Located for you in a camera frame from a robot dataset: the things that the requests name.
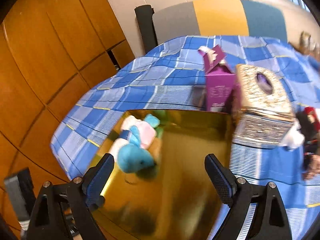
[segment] blue gripper pad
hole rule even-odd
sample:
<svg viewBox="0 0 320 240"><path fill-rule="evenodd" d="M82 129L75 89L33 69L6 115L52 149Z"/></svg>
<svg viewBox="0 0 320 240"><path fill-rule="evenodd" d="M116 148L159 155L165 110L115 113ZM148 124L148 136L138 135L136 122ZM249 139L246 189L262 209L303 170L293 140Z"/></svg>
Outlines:
<svg viewBox="0 0 320 240"><path fill-rule="evenodd" d="M111 172L115 166L113 156L106 153L95 167L91 167L84 175L82 191L86 195L86 205L97 204Z"/></svg>
<svg viewBox="0 0 320 240"><path fill-rule="evenodd" d="M206 156L204 167L222 203L231 207L233 204L232 197L236 193L236 177L229 169L221 165L214 154Z"/></svg>

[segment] bedsheet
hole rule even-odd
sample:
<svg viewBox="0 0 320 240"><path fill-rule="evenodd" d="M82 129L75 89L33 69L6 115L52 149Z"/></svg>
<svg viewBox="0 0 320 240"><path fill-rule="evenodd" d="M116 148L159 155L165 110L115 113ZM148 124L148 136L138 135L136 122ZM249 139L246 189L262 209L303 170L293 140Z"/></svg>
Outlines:
<svg viewBox="0 0 320 240"><path fill-rule="evenodd" d="M82 176L95 152L130 109L204 110L205 87L200 46L219 44L231 69L252 64L272 70L280 78L295 111L320 107L318 66L278 39L242 36L179 37L151 50L121 69L115 76L89 90L55 131L51 149L69 179ZM283 198L293 239L301 239L320 211L320 176L303 181L302 147L258 149L232 145L230 169L250 183L276 182ZM255 205L250 206L238 239L245 239ZM228 207L208 237L211 239Z"/></svg>

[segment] blue plush toy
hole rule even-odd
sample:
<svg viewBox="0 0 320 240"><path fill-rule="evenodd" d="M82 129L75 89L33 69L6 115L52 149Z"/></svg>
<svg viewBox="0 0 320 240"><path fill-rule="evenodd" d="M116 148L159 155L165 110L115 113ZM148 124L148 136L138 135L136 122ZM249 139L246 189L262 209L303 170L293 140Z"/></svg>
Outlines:
<svg viewBox="0 0 320 240"><path fill-rule="evenodd" d="M125 129L121 131L119 138L114 141L109 153L113 155L119 168L125 173L134 173L154 166L153 157L143 147L151 142L150 131L154 134L153 136L156 135L154 128L160 124L160 120L151 114L148 114L143 121L135 119L133 116L126 119L124 120L125 125L122 126ZM146 132L148 138L141 138L141 133L146 134Z"/></svg>

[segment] purple box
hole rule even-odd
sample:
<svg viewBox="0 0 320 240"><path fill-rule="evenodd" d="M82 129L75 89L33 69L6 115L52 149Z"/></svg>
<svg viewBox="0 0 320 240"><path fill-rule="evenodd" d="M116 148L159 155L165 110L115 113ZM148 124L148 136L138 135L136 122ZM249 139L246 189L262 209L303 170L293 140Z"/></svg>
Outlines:
<svg viewBox="0 0 320 240"><path fill-rule="evenodd" d="M200 47L199 52L204 58L207 111L230 113L236 74L230 71L226 62L220 62L225 54L218 45L213 49Z"/></svg>

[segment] metal screw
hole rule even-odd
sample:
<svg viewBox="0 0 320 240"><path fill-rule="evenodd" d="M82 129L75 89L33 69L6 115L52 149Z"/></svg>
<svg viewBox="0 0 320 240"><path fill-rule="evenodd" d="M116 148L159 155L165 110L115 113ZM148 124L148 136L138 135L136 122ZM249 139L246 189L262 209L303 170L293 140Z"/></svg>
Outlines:
<svg viewBox="0 0 320 240"><path fill-rule="evenodd" d="M76 184L79 184L81 181L82 181L81 177L76 177L76 178L73 179L73 182L76 183Z"/></svg>
<svg viewBox="0 0 320 240"><path fill-rule="evenodd" d="M42 184L42 186L44 186L44 187L49 187L50 184L51 184L50 181L46 181L46 182L44 182L44 183Z"/></svg>
<svg viewBox="0 0 320 240"><path fill-rule="evenodd" d="M238 178L237 181L240 183L240 184L244 184L245 183L245 179L244 178Z"/></svg>
<svg viewBox="0 0 320 240"><path fill-rule="evenodd" d="M276 187L276 184L274 183L274 182L269 182L269 187L271 187L271 188L275 188Z"/></svg>

